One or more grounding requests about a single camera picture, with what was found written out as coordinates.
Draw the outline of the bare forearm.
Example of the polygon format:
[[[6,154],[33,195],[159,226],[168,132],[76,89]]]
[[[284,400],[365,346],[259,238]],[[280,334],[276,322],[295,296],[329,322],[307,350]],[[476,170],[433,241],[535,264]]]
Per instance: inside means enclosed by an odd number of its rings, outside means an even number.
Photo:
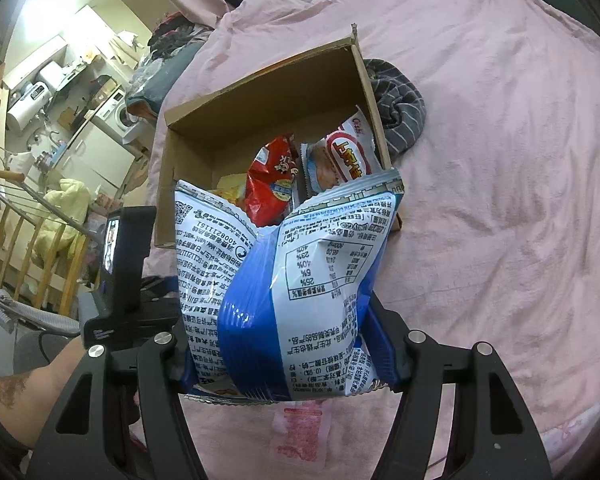
[[[46,366],[0,377],[0,424],[27,450],[35,448],[46,421],[86,350],[73,338]]]

